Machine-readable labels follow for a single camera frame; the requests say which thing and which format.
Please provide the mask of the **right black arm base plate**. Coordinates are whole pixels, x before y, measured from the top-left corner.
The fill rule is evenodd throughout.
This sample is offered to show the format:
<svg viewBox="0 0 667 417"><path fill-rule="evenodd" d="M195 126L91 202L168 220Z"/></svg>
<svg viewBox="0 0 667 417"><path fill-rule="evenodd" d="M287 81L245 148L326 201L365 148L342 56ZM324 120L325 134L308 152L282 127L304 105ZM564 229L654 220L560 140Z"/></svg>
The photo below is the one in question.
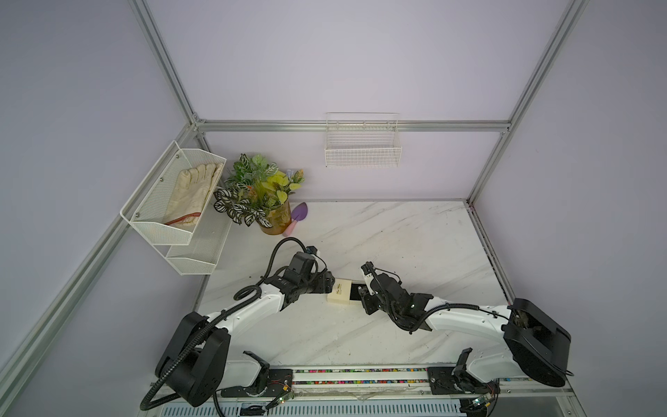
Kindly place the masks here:
<svg viewBox="0 0 667 417"><path fill-rule="evenodd" d="M500 392L497 382L480 382L467 371L455 373L455 367L429 367L427 380L434 395L491 394Z"/></svg>

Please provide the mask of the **lower white mesh shelf basket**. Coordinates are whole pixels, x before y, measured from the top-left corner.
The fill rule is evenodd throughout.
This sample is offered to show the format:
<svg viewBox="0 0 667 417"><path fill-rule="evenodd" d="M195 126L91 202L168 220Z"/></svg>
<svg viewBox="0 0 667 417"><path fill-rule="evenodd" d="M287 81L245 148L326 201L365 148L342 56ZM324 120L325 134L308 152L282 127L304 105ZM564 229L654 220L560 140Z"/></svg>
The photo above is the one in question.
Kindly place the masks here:
<svg viewBox="0 0 667 417"><path fill-rule="evenodd" d="M211 275L227 241L231 219L209 206L201 216L187 246L172 246L166 261L181 276Z"/></svg>

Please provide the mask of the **artificial green leafy plant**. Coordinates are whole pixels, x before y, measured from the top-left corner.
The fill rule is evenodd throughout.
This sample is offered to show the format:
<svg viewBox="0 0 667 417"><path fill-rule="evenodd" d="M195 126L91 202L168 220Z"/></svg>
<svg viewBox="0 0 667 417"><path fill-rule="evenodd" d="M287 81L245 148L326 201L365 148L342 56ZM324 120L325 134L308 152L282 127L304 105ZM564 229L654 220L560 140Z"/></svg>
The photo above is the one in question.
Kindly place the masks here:
<svg viewBox="0 0 667 417"><path fill-rule="evenodd" d="M238 225L259 225L273 210L302 187L303 170L280 170L265 156L242 154L224 186L214 193L214 209Z"/></svg>

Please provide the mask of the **upper white mesh shelf basket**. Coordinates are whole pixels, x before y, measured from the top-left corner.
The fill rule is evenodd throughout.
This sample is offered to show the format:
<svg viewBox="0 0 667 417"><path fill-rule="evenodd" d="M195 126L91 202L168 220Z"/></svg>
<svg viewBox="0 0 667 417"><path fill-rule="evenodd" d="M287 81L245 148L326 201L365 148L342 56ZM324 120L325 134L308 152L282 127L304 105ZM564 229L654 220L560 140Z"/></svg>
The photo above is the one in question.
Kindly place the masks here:
<svg viewBox="0 0 667 417"><path fill-rule="evenodd" d="M172 142L123 206L121 218L153 246L188 245L225 163L224 157Z"/></svg>

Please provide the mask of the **cream work gloves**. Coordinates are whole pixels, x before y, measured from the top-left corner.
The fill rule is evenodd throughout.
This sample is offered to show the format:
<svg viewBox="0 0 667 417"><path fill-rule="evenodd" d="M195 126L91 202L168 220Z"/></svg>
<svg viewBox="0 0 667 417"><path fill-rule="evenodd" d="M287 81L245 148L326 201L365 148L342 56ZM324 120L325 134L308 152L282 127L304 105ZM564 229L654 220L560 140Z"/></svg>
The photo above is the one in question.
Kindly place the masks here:
<svg viewBox="0 0 667 417"><path fill-rule="evenodd" d="M208 163L182 170L168 201L163 223L177 229L193 230L222 168L222 163Z"/></svg>

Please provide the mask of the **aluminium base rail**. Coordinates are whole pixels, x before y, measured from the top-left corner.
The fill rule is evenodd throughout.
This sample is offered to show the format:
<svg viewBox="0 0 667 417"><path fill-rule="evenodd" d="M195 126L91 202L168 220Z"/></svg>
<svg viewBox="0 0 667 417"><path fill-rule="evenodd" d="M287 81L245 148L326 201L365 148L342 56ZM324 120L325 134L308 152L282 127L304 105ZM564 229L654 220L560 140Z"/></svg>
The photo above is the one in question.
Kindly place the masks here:
<svg viewBox="0 0 667 417"><path fill-rule="evenodd" d="M427 380L427 368L429 367L455 367L455 373L461 370L454 364L436 364L436 365L370 365L370 366L333 366L333 367L292 367L294 372L293 384L287 392L298 396L343 396L359 398L370 398L373 396L391 396L404 394L425 394L431 393ZM221 389L227 387L241 386L248 387L253 382L258 382L257 378L261 375L267 375L269 370L285 367L260 364L257 361L246 359L243 361L231 361L227 364L224 377L215 377L210 382L204 382L203 388L207 396L206 401L212 398L210 393L214 389L218 394ZM454 394L445 396L486 396L493 398L503 392L512 391L539 393L552 393L554 389L547 387L525 376L496 378L492 382L497 382L500 392L491 394Z"/></svg>

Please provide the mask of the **white mesh shelf basket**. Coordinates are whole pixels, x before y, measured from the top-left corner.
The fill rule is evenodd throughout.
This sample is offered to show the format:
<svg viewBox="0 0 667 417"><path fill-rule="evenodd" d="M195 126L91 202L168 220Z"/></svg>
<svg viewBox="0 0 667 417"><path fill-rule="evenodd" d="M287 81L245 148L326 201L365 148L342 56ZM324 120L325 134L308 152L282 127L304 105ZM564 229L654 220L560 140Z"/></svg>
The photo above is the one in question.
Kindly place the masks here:
<svg viewBox="0 0 667 417"><path fill-rule="evenodd" d="M224 157L172 142L123 206L121 218L153 246L188 245L225 163Z"/></svg>
<svg viewBox="0 0 667 417"><path fill-rule="evenodd" d="M231 219L209 206L201 216L187 246L172 246L166 261L181 276L211 275L227 241Z"/></svg>

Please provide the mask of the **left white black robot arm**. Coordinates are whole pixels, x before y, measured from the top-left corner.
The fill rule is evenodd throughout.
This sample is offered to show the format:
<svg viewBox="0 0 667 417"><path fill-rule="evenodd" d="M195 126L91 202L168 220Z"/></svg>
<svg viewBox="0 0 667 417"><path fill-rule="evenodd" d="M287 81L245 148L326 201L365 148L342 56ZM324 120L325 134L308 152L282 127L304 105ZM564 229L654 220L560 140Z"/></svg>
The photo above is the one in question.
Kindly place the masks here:
<svg viewBox="0 0 667 417"><path fill-rule="evenodd" d="M234 294L234 305L215 314L186 314L156 365L156 382L145 394L140 410L147 411L183 399L199 407L215 396L228 366L235 336L278 314L302 295L329 294L335 278L319 269L318 249L300 245L290 263L272 271L275 246L265 275L258 283Z"/></svg>

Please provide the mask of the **cream drawer jewelry box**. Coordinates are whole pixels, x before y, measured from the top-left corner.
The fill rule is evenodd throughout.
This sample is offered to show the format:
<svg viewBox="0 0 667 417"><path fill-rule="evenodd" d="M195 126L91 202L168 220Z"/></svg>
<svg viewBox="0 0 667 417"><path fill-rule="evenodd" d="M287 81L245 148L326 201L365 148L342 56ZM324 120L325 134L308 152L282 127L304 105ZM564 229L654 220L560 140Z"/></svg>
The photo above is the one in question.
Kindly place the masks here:
<svg viewBox="0 0 667 417"><path fill-rule="evenodd" d="M366 287L366 283L358 283L345 279L337 279L332 291L327 295L327 302L340 305L361 303L360 290Z"/></svg>

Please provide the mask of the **purple pink garden trowel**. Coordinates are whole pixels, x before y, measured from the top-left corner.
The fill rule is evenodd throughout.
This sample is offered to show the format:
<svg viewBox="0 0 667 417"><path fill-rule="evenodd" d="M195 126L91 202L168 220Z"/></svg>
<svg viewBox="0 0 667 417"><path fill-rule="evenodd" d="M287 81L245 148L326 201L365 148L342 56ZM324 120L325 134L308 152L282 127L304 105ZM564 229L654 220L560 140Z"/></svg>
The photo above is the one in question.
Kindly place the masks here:
<svg viewBox="0 0 667 417"><path fill-rule="evenodd" d="M307 203L299 203L291 212L291 222L286 227L286 229L283 231L282 235L285 237L290 237L298 222L303 221L308 214L308 206Z"/></svg>

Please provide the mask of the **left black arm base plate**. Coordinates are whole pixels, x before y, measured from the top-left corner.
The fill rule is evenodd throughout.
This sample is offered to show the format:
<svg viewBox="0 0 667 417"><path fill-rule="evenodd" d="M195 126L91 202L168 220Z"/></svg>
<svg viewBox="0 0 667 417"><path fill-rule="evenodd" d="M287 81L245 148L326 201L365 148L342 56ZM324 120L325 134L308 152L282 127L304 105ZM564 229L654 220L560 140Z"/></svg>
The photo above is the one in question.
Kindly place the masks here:
<svg viewBox="0 0 667 417"><path fill-rule="evenodd" d="M287 368L271 369L267 375L257 378L248 387L234 386L221 389L222 398L275 398L285 394L292 387L294 372Z"/></svg>

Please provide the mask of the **amber glass plant pot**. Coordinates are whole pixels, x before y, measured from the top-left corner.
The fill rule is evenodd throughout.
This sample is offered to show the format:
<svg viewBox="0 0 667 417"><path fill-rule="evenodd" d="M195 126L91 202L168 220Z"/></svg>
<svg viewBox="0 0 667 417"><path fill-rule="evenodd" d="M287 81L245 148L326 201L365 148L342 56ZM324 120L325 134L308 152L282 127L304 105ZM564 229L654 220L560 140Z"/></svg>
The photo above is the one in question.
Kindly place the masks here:
<svg viewBox="0 0 667 417"><path fill-rule="evenodd" d="M267 212L267 215L259 222L263 233L270 236L281 235L291 224L292 214L289 201Z"/></svg>

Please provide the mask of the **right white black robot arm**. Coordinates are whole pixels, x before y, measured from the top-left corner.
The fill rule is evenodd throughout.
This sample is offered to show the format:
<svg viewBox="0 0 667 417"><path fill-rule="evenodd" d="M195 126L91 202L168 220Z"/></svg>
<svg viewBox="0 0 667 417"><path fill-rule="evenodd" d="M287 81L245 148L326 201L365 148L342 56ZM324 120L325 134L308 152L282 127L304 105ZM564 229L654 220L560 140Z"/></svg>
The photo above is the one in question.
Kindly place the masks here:
<svg viewBox="0 0 667 417"><path fill-rule="evenodd" d="M463 349L447 379L472 393L505 378L528 377L547 387L564 387L571 335L534 303L517 298L511 305L479 306L435 295L410 293L394 273L371 262L361 266L366 288L361 303L367 314L382 311L399 329L414 334L453 331L493 342L484 351Z"/></svg>

